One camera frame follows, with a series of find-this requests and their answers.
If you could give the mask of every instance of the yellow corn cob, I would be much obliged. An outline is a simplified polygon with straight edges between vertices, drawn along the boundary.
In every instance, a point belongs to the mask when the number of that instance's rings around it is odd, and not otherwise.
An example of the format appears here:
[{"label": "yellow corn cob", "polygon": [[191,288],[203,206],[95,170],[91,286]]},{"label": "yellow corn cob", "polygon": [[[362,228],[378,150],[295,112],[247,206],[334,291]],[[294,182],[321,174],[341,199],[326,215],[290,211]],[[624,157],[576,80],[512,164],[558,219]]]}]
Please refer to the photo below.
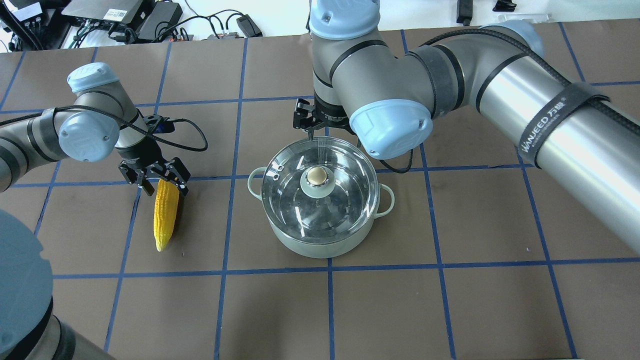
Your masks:
[{"label": "yellow corn cob", "polygon": [[164,250],[173,234],[179,199],[180,193],[175,185],[162,179],[158,182],[154,209],[154,237],[158,251]]}]

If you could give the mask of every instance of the blue joint cap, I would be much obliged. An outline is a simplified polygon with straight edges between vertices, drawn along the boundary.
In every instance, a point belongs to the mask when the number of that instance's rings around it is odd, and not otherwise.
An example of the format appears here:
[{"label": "blue joint cap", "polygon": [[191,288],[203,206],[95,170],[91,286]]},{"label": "blue joint cap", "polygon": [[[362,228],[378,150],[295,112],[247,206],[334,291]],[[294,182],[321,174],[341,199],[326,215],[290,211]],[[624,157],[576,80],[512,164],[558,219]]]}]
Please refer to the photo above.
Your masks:
[{"label": "blue joint cap", "polygon": [[349,125],[374,159],[398,157],[426,140],[433,130],[427,108],[407,99],[366,104],[351,114]]},{"label": "blue joint cap", "polygon": [[328,40],[370,33],[380,22],[380,0],[311,0],[309,29]]},{"label": "blue joint cap", "polygon": [[67,83],[71,91],[78,93],[119,81],[120,79],[106,63],[89,63],[73,70],[67,76]]},{"label": "blue joint cap", "polygon": [[534,53],[538,54],[541,58],[545,57],[545,46],[542,43],[542,38],[540,38],[536,30],[528,22],[524,20],[507,20],[497,24],[481,26],[480,28],[483,29],[490,26],[500,26],[514,31],[527,42],[527,45],[534,51]]},{"label": "blue joint cap", "polygon": [[120,129],[115,120],[94,111],[75,113],[62,123],[58,142],[78,161],[100,161],[113,151]]},{"label": "blue joint cap", "polygon": [[33,232],[0,210],[0,354],[27,336],[49,307],[53,274],[41,251]]}]

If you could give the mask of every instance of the cooking pot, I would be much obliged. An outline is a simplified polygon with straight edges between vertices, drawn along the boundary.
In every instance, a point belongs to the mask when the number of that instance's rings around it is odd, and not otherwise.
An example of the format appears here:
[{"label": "cooking pot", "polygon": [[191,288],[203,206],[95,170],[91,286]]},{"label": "cooking pot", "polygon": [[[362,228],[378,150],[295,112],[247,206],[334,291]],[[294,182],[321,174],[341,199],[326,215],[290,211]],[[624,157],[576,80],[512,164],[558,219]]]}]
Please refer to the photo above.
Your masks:
[{"label": "cooking pot", "polygon": [[[261,172],[258,194],[251,182]],[[251,172],[247,187],[262,201],[278,239],[310,258],[332,258],[355,248],[373,220],[389,214],[396,202],[360,150],[327,136],[289,144],[268,166]],[[378,213],[381,189],[389,193],[391,203]]]}]

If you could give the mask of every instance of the sticker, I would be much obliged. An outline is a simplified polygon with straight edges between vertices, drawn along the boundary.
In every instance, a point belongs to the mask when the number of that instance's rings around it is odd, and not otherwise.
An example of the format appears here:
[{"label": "sticker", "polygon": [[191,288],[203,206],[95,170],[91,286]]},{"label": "sticker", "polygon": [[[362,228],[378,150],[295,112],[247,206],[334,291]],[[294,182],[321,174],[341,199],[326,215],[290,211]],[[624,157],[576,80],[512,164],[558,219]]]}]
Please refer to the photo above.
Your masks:
[{"label": "sticker", "polygon": [[127,15],[127,10],[109,9],[103,19],[111,21],[122,21],[125,15]]}]

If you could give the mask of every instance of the glass lid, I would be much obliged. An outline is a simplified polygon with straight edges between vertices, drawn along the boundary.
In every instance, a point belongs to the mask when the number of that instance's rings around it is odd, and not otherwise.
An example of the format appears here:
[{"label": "glass lid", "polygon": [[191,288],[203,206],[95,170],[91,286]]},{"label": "glass lid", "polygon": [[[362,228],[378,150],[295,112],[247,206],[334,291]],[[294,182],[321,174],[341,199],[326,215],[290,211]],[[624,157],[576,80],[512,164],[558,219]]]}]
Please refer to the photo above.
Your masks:
[{"label": "glass lid", "polygon": [[335,243],[373,216],[378,178],[371,162],[350,143],[325,136],[282,149],[262,180],[269,220],[295,240]]}]

